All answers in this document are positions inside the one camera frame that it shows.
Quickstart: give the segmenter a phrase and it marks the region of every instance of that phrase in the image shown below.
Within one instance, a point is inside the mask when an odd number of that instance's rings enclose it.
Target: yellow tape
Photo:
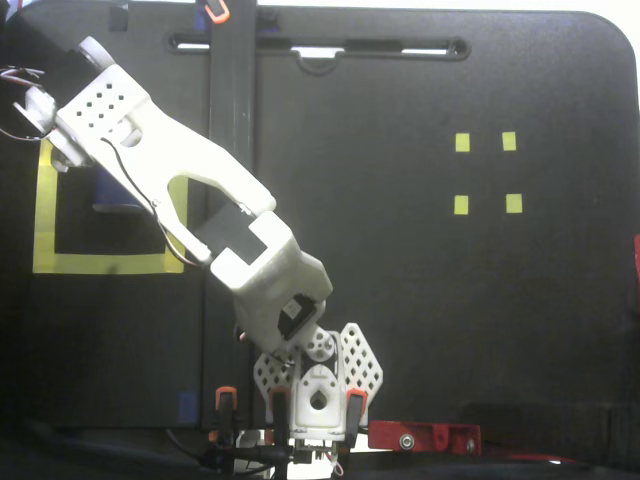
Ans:
[[[140,275],[151,273],[182,273],[184,265],[166,248],[164,253],[149,255],[75,255],[55,253],[56,202],[58,172],[51,165],[53,147],[42,141],[38,161],[36,211],[33,241],[33,273],[85,274],[85,275]],[[187,223],[189,181],[174,178],[169,183],[169,194],[180,221]],[[185,248],[171,236],[176,248],[184,254]]]
[[[453,200],[454,215],[469,215],[469,197],[467,195],[456,195]]]
[[[456,152],[470,152],[471,137],[468,133],[456,133]]]
[[[522,213],[522,195],[519,193],[507,194],[507,213]]]
[[[516,132],[502,132],[502,148],[505,152],[516,151]]]

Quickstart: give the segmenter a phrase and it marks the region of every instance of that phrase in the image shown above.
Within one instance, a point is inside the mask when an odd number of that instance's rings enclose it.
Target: red bracket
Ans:
[[[478,457],[482,453],[481,441],[477,425],[369,422],[369,448]]]

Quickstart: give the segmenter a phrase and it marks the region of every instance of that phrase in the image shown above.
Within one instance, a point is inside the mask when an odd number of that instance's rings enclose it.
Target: white perforated plate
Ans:
[[[269,405],[269,394],[271,389],[275,387],[291,388],[293,380],[293,365],[287,365],[293,360],[293,355],[279,353],[274,356],[263,353],[253,366],[253,379],[260,389],[262,398],[267,405],[266,422],[273,422],[273,412]]]
[[[345,325],[340,338],[342,339],[347,391],[357,388],[367,392],[367,409],[360,421],[360,425],[365,426],[368,424],[369,405],[382,385],[382,367],[376,360],[373,350],[371,350],[357,323]]]

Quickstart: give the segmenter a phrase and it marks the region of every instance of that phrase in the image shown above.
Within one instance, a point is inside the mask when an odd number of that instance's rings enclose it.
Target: black metal bar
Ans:
[[[222,24],[210,23],[209,138],[251,171],[257,4],[256,0],[228,0],[226,4],[230,18]],[[219,196],[210,192],[208,216],[221,207]],[[226,289],[213,282],[205,282],[204,288],[202,427],[215,426],[215,391],[221,385],[238,389],[238,415],[251,424],[250,349],[231,341],[235,316]]]

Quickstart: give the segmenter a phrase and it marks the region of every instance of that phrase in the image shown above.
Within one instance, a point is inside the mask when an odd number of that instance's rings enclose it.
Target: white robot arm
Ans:
[[[32,87],[25,107],[16,105],[43,133],[51,132],[48,138],[68,160],[57,167],[102,165],[228,287],[238,324],[264,352],[254,377],[268,421],[272,391],[285,388],[295,439],[344,441],[353,394],[362,395],[357,420],[365,426],[382,369],[357,325],[341,334],[317,326],[331,282],[273,212],[269,191],[226,150],[165,115],[92,38],[82,42],[73,62],[85,62],[75,68],[93,68],[95,75],[69,101],[58,105],[55,95]],[[180,223],[168,193],[169,181],[179,175],[218,188],[251,217],[248,229],[265,247],[255,260],[245,262],[233,246],[215,256]]]

